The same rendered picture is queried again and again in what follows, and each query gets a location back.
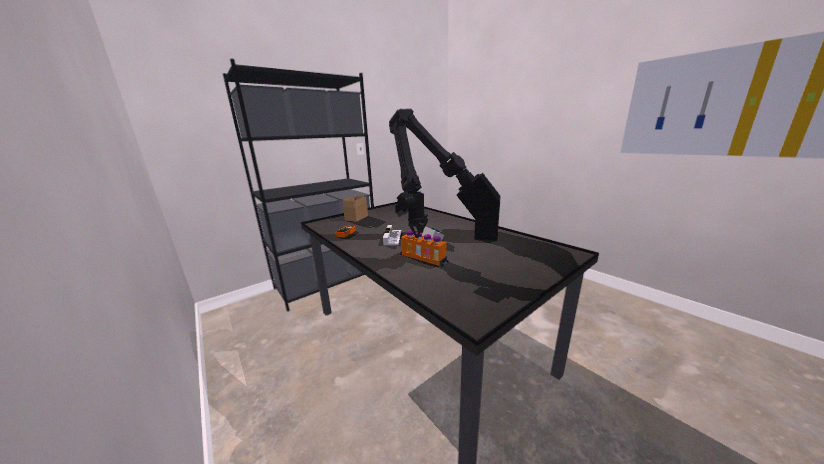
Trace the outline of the small brown cardboard box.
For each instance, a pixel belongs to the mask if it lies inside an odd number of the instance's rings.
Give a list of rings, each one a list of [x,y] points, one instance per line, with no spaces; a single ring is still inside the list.
[[[355,206],[356,205],[356,206]],[[345,221],[357,222],[368,216],[366,196],[354,196],[343,200]]]

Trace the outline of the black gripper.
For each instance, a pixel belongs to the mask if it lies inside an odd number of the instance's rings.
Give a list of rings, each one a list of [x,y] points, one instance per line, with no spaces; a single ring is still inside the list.
[[[415,206],[415,207],[416,207],[416,218],[408,218],[408,221],[409,221],[408,225],[411,228],[415,238],[419,238],[420,233],[423,233],[424,228],[425,228],[425,226],[428,222],[428,218],[427,218],[428,214],[424,214],[424,205],[419,206],[419,208],[417,208],[417,206]],[[419,224],[419,223],[424,223],[424,224]],[[415,232],[413,226],[417,228],[417,231],[418,231],[417,235],[416,235],[416,232]]]

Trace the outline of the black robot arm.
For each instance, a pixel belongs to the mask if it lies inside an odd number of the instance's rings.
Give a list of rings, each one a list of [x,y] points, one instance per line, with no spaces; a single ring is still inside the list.
[[[464,160],[454,152],[446,151],[434,137],[418,122],[412,109],[399,109],[389,121],[390,133],[394,134],[401,169],[403,193],[397,196],[395,205],[400,217],[408,212],[409,218],[416,218],[416,207],[424,205],[424,194],[411,156],[406,127],[433,153],[440,162],[440,167],[447,177],[457,175],[461,187],[459,191],[473,183],[480,175],[473,176],[465,166]],[[408,119],[407,119],[408,118]],[[397,121],[396,121],[397,120]],[[394,124],[394,125],[393,125]],[[451,159],[448,163],[447,161]]]

